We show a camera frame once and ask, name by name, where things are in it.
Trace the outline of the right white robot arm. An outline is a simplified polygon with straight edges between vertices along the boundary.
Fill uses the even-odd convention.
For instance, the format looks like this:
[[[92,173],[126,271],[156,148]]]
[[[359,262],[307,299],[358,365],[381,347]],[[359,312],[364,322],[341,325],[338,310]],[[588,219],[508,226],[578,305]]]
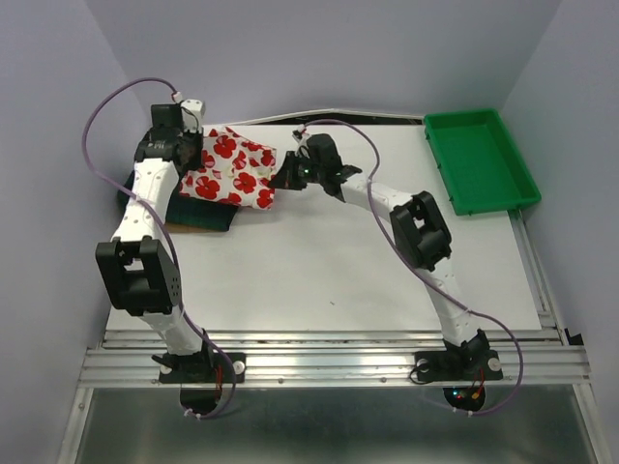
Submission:
[[[328,134],[295,130],[297,148],[286,153],[269,182],[272,189],[302,190],[316,184],[347,205],[371,212],[380,228],[388,221],[388,242],[426,287],[438,316],[445,348],[415,356],[420,381],[472,380],[491,375],[496,354],[470,311],[457,302],[459,288],[450,258],[452,235],[436,201],[374,183],[362,169],[342,162]]]

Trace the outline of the red poppy floral skirt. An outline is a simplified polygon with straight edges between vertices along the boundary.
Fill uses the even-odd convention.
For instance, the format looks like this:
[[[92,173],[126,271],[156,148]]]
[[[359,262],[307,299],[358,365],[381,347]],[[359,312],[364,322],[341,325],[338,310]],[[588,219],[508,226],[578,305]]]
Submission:
[[[269,210],[275,190],[268,186],[277,171],[277,150],[254,142],[230,127],[205,132],[201,166],[181,180],[183,197],[225,205]]]

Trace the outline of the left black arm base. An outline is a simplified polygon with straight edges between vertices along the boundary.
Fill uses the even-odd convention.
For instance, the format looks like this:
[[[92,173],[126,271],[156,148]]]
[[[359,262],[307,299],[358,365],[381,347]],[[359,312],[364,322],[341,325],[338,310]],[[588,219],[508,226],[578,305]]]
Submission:
[[[221,416],[245,382],[247,354],[222,353],[212,342],[203,342],[201,350],[191,355],[164,353],[151,359],[159,367],[159,383],[179,385],[184,414],[199,421]]]

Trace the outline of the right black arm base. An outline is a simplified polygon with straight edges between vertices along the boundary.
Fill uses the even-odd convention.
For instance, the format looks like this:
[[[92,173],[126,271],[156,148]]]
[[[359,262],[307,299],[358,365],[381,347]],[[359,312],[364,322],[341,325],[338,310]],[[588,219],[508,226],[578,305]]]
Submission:
[[[409,380],[419,386],[445,383],[443,394],[457,411],[478,415],[486,401],[486,383],[503,379],[498,353],[490,348],[483,331],[459,346],[444,342],[444,350],[414,354]]]

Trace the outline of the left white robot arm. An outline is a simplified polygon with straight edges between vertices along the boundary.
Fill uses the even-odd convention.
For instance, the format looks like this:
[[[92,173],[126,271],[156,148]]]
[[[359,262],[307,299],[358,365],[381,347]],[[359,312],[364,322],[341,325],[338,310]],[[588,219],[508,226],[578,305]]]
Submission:
[[[163,223],[180,180],[200,163],[204,113],[200,100],[152,105],[152,126],[135,150],[122,220],[96,247],[112,306],[148,324],[165,342],[165,353],[153,358],[161,374],[185,371],[195,381],[214,373],[216,359],[183,317],[180,271]]]

